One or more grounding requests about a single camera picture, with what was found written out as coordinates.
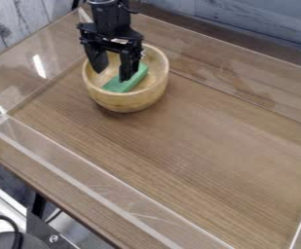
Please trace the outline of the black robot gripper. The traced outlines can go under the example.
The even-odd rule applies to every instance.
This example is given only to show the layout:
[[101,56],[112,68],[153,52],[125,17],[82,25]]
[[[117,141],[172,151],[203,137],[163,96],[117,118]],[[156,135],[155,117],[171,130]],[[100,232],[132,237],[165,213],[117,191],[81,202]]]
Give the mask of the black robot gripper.
[[80,23],[81,43],[93,70],[101,73],[109,66],[108,51],[121,54],[120,81],[129,81],[139,71],[144,35],[132,29],[129,0],[86,0],[92,23]]

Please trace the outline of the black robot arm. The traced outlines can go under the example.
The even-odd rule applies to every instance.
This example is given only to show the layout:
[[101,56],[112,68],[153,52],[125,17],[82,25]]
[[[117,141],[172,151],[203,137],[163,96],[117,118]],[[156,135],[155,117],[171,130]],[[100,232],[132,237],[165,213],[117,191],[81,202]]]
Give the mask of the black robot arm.
[[132,79],[143,58],[144,35],[132,27],[129,0],[88,0],[93,22],[81,22],[80,43],[97,73],[109,66],[108,52],[121,57],[120,81]]

